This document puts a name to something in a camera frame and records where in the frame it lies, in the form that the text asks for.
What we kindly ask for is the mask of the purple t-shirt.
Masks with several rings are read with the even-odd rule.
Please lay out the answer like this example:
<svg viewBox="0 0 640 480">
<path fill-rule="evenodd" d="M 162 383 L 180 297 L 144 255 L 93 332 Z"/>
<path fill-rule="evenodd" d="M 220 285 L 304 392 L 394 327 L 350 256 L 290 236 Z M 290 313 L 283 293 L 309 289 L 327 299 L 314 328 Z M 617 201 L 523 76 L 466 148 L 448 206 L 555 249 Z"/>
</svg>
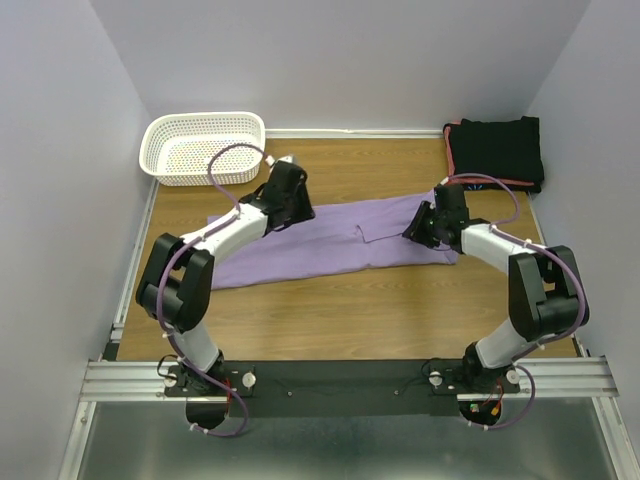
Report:
<svg viewBox="0 0 640 480">
<path fill-rule="evenodd" d="M 434 194 L 321 205 L 315 218 L 233 253 L 214 268 L 214 290 L 411 265 L 453 265 L 459 255 L 402 236 L 422 202 Z"/>
</svg>

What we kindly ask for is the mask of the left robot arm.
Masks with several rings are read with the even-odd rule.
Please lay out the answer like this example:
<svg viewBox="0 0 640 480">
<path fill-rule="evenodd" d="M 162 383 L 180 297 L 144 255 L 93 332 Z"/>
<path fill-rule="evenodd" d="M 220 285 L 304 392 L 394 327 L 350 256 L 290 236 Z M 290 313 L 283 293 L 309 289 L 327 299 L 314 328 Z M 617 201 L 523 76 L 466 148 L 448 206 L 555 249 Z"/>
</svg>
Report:
<svg viewBox="0 0 640 480">
<path fill-rule="evenodd" d="M 223 355 L 202 324 L 214 269 L 249 244 L 315 217 L 307 172 L 277 160 L 268 180 L 235 202 L 213 223 L 181 237 L 158 237 L 139 281 L 135 301 L 160 324 L 201 395 L 229 390 Z"/>
</svg>

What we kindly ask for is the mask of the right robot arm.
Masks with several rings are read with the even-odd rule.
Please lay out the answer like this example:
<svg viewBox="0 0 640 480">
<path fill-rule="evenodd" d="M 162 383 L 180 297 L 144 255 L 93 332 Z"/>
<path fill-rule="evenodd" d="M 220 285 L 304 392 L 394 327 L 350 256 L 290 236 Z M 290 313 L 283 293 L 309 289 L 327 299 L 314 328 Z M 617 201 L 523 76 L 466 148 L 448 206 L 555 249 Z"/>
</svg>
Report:
<svg viewBox="0 0 640 480">
<path fill-rule="evenodd" d="M 590 311 L 573 251 L 523 240 L 472 218 L 464 188 L 450 180 L 423 201 L 403 237 L 432 248 L 448 246 L 507 276 L 508 317 L 470 344 L 453 368 L 460 391 L 479 393 L 502 380 L 514 362 L 566 338 L 589 321 Z"/>
</svg>

